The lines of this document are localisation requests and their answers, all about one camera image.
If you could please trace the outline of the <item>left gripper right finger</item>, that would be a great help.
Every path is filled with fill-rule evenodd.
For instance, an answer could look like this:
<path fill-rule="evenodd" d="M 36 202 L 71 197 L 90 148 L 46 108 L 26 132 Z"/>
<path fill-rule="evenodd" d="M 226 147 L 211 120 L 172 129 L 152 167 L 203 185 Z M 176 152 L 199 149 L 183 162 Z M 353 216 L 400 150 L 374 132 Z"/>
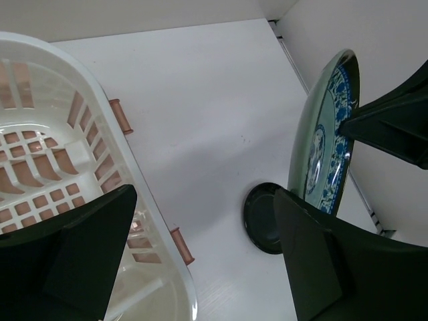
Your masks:
<path fill-rule="evenodd" d="M 426 320 L 427 248 L 365 231 L 279 189 L 274 212 L 299 320 Z"/>

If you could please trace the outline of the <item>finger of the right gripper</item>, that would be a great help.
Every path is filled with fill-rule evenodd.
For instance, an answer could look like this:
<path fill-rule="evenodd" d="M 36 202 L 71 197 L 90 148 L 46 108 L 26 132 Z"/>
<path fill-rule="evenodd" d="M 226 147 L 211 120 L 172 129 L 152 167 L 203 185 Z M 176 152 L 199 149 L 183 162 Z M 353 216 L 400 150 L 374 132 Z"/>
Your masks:
<path fill-rule="evenodd" d="M 340 133 L 420 169 L 427 169 L 427 111 L 386 110 L 352 117 Z"/>
<path fill-rule="evenodd" d="M 427 61 L 389 93 L 360 107 L 351 120 L 427 120 Z"/>

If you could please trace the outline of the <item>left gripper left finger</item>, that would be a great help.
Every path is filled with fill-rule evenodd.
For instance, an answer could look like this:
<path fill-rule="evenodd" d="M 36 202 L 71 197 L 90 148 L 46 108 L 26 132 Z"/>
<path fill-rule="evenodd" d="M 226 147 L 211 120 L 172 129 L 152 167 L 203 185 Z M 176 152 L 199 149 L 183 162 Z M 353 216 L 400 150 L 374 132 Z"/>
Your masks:
<path fill-rule="evenodd" d="M 102 320 L 136 208 L 132 185 L 1 235 L 2 320 Z"/>

